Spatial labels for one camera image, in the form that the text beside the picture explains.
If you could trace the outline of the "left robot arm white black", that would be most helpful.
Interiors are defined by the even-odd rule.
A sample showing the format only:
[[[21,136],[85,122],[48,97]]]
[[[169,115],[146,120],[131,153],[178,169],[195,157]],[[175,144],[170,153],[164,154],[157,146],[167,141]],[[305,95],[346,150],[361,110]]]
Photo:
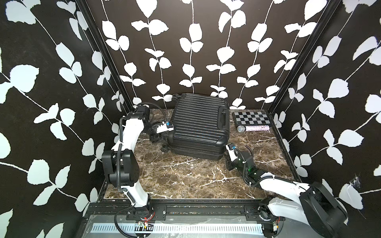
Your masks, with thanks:
[[[160,110],[164,119],[151,123],[150,106]],[[107,183],[112,184],[130,200],[135,209],[151,211],[150,197],[142,188],[139,177],[140,167],[134,151],[140,135],[149,135],[152,143],[164,140],[163,134],[173,130],[163,109],[154,103],[139,103],[137,107],[119,120],[119,140],[111,150],[101,157]]]

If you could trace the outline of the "black ribbed hard-shell suitcase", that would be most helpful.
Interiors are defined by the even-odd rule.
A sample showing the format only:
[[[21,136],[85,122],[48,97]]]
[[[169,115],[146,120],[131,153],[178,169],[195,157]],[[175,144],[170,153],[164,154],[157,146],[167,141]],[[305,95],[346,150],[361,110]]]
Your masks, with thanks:
[[[230,136],[227,100],[192,93],[174,94],[171,117],[174,129],[161,151],[193,158],[220,160]]]

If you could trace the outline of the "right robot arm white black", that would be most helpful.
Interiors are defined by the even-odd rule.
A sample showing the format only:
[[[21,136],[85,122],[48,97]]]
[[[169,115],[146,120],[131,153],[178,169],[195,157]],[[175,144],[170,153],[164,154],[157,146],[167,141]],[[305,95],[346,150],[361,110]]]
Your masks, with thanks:
[[[304,223],[324,238],[336,238],[347,223],[346,209],[321,183],[296,182],[262,170],[256,166],[251,149],[241,151],[231,143],[226,151],[228,170],[237,170],[249,187],[274,193],[263,199],[254,212],[263,222],[266,238],[279,235],[279,223],[285,219]]]

